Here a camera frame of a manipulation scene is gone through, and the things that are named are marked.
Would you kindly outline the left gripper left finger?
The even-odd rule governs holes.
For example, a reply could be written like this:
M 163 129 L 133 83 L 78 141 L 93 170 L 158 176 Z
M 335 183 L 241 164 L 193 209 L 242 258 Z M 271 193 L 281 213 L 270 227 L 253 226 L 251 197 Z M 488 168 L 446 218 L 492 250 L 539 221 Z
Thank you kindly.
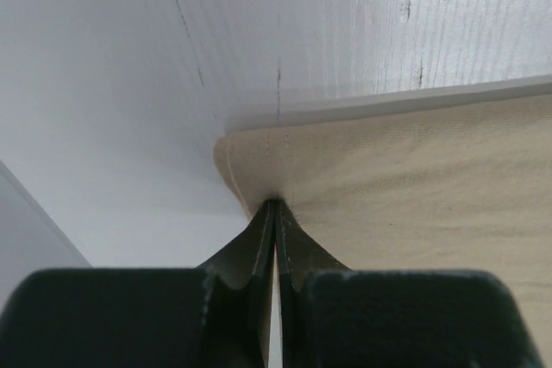
M 275 205 L 194 268 L 46 269 L 1 315 L 4 367 L 264 367 Z

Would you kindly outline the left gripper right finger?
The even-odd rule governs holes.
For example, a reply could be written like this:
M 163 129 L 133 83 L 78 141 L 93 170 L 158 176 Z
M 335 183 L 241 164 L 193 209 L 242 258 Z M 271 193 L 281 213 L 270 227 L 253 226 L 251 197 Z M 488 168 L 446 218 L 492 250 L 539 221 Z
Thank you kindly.
M 541 367 L 511 292 L 472 270 L 354 271 L 274 204 L 286 367 Z

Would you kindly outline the beige t shirt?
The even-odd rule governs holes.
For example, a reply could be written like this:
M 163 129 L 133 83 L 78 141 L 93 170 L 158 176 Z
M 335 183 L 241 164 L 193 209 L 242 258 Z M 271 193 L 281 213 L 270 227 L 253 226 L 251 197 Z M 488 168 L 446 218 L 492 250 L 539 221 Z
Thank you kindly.
M 550 359 L 550 97 L 238 132 L 214 162 L 249 215 L 284 200 L 351 268 L 495 274 Z

